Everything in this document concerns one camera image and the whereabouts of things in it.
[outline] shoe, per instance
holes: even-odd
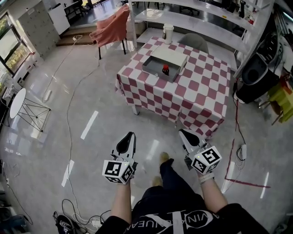
[[[170,156],[166,152],[162,152],[160,154],[160,166],[164,163],[167,162],[170,159]]]
[[[160,176],[155,176],[152,180],[152,186],[163,186],[162,178]]]

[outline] pink chair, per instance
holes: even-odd
[[[98,21],[97,30],[90,33],[92,41],[98,44],[100,59],[100,47],[117,41],[122,41],[124,54],[126,54],[123,39],[125,39],[126,42],[126,22],[129,16],[129,12],[129,7],[127,4],[125,4],[108,19]]]

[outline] red and white tablecloth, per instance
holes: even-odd
[[[142,71],[142,64],[158,46],[187,54],[184,69],[173,83]],[[189,129],[209,136],[224,121],[230,65],[205,52],[179,43],[166,45],[152,37],[117,74],[116,88],[130,106],[143,106]]]

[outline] white cabinet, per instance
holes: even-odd
[[[59,35],[70,27],[63,5],[50,10],[49,15]]]

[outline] white cup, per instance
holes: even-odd
[[[164,30],[166,32],[165,44],[169,45],[172,43],[174,26],[171,24],[164,24]]]

